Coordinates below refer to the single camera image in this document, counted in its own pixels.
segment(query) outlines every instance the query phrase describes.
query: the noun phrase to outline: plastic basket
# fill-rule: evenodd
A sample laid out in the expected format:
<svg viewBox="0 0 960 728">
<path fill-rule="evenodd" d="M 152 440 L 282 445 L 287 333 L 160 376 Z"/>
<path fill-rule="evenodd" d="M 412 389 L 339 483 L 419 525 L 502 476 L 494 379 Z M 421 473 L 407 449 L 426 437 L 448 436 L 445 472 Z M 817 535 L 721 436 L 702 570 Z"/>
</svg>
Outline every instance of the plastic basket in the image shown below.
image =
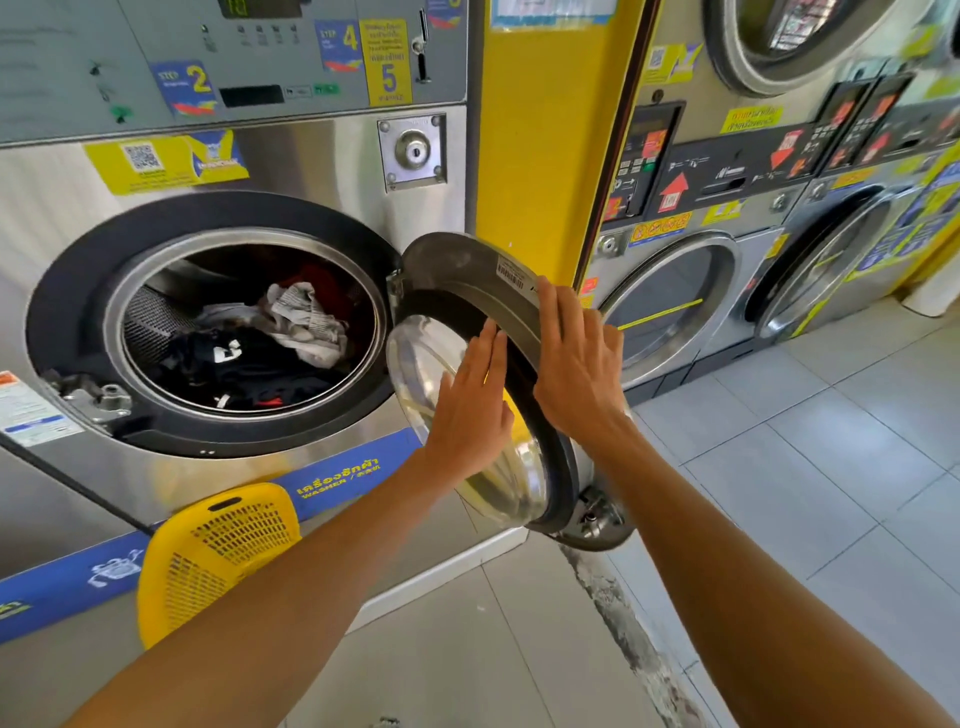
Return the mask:
<svg viewBox="0 0 960 728">
<path fill-rule="evenodd" d="M 205 498 L 156 530 L 136 594 L 148 649 L 300 540 L 293 501 L 273 483 Z"/>
</svg>

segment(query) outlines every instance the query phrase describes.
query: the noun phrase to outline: blue sticker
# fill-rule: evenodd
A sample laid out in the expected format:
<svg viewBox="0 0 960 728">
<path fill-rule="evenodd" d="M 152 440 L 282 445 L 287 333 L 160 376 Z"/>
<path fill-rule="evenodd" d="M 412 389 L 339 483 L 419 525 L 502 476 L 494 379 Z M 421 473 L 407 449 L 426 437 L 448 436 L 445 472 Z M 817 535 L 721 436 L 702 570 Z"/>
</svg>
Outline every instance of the blue sticker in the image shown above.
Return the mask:
<svg viewBox="0 0 960 728">
<path fill-rule="evenodd" d="M 355 21 L 314 20 L 313 23 L 326 70 L 346 73 L 363 70 L 363 46 Z"/>
<path fill-rule="evenodd" d="M 430 25 L 440 30 L 452 30 L 460 25 L 464 0 L 427 0 L 426 16 Z"/>
<path fill-rule="evenodd" d="M 210 116 L 217 110 L 217 94 L 200 61 L 151 63 L 156 85 L 176 116 Z"/>
</svg>

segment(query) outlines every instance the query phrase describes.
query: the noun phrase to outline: warning label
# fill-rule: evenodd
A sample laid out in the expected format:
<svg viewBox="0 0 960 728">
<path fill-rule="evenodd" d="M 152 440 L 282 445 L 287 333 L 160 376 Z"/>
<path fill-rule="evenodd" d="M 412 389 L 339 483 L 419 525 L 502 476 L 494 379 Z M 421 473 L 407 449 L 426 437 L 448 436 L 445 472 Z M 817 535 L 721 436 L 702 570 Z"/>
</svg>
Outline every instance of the warning label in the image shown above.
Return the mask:
<svg viewBox="0 0 960 728">
<path fill-rule="evenodd" d="M 0 428 L 25 448 L 84 431 L 13 372 L 0 372 Z"/>
</svg>

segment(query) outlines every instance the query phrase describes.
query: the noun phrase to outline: control panel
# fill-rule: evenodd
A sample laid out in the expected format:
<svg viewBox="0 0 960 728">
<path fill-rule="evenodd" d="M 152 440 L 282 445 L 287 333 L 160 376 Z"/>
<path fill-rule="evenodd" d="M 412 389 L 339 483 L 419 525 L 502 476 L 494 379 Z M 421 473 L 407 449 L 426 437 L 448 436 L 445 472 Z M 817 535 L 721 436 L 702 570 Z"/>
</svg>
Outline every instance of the control panel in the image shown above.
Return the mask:
<svg viewBox="0 0 960 728">
<path fill-rule="evenodd" d="M 0 144 L 459 103 L 467 2 L 13 4 Z"/>
</svg>

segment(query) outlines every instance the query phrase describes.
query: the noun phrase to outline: qr code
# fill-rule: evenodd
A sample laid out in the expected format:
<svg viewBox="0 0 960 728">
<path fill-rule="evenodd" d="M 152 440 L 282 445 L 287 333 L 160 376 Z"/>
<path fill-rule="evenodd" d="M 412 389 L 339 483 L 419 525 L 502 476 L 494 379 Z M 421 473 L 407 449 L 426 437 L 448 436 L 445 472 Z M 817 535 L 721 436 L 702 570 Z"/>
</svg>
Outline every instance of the qr code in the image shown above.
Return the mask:
<svg viewBox="0 0 960 728">
<path fill-rule="evenodd" d="M 159 172 L 163 170 L 163 163 L 151 142 L 141 141 L 136 144 L 123 144 L 121 147 L 134 172 Z"/>
<path fill-rule="evenodd" d="M 666 46 L 665 45 L 656 45 L 650 51 L 650 61 L 647 63 L 647 68 L 657 70 L 663 66 L 663 57 L 666 55 Z"/>
</svg>

